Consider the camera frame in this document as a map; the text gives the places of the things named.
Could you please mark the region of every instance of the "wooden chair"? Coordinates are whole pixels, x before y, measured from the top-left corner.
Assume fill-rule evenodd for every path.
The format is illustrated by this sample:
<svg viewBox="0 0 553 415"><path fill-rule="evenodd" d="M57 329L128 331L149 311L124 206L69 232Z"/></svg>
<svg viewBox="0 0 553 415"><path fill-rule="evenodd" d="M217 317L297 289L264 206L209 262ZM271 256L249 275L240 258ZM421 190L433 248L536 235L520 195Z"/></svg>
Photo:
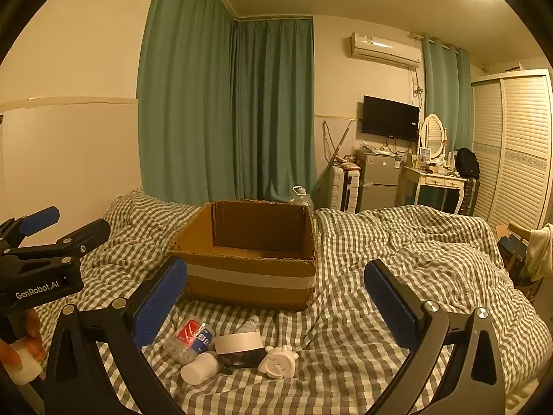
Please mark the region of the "wooden chair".
<svg viewBox="0 0 553 415"><path fill-rule="evenodd" d="M518 252L521 250L523 240L526 240L527 242L530 240L530 231L513 222L509 223L509 230L513 234L516 234L519 237L519 241L516 244L515 250L510 260L503 261L503 265L505 266L505 269L510 272L513 267L513 264L515 263ZM542 281L543 281L543 278L535 282L530 281L529 283L514 283L514 285L515 285L515 289L520 290L523 293L523 295L526 296L528 301L533 305L536 299L537 292L541 287Z"/></svg>

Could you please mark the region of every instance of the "black backpack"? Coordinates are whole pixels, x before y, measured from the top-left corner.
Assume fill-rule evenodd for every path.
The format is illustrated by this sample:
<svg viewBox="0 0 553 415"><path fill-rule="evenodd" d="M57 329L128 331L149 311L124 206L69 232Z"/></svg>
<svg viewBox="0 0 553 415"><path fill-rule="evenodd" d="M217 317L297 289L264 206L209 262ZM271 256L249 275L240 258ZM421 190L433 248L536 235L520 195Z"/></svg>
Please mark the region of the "black backpack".
<svg viewBox="0 0 553 415"><path fill-rule="evenodd" d="M457 151L455 168L462 177L480 178L480 165L476 155L468 148L459 148Z"/></svg>

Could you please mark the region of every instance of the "screw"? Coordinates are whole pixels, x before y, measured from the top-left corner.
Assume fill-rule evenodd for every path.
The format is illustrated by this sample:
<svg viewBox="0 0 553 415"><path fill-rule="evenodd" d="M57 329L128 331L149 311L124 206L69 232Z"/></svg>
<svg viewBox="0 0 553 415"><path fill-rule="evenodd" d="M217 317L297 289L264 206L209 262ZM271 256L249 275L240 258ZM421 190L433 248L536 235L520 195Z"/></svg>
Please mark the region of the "screw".
<svg viewBox="0 0 553 415"><path fill-rule="evenodd" d="M75 311L75 306L73 306L72 304L67 304L67 306L64 306L64 308L62 309L62 314L71 315L74 311Z"/></svg>
<svg viewBox="0 0 553 415"><path fill-rule="evenodd" d="M484 309L483 307L479 307L476 309L476 315L478 315L480 318L484 319L488 317L488 311Z"/></svg>
<svg viewBox="0 0 553 415"><path fill-rule="evenodd" d="M123 307L126 306L126 299L117 298L111 303L111 305L113 306L113 309L123 309Z"/></svg>
<svg viewBox="0 0 553 415"><path fill-rule="evenodd" d="M438 312L440 310L438 303L430 300L424 302L424 307L428 312Z"/></svg>

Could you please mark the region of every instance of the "silver refrigerator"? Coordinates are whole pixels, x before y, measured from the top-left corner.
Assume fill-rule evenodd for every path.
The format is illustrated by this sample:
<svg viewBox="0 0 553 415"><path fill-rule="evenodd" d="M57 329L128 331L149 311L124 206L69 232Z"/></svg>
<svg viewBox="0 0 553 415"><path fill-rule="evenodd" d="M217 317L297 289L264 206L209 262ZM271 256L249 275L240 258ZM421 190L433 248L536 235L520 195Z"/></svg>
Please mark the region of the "silver refrigerator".
<svg viewBox="0 0 553 415"><path fill-rule="evenodd" d="M357 212L393 208L401 158L376 154L366 148L358 150L356 156L361 167Z"/></svg>

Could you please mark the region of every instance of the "flat screen tv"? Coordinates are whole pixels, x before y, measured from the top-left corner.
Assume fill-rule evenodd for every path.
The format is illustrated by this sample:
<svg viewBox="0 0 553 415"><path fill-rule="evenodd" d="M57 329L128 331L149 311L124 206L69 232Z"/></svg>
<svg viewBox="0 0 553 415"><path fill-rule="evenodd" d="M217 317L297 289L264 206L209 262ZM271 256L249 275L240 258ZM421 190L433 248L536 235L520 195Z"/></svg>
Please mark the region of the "flat screen tv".
<svg viewBox="0 0 553 415"><path fill-rule="evenodd" d="M417 141L419 108L389 99L364 96L361 132Z"/></svg>

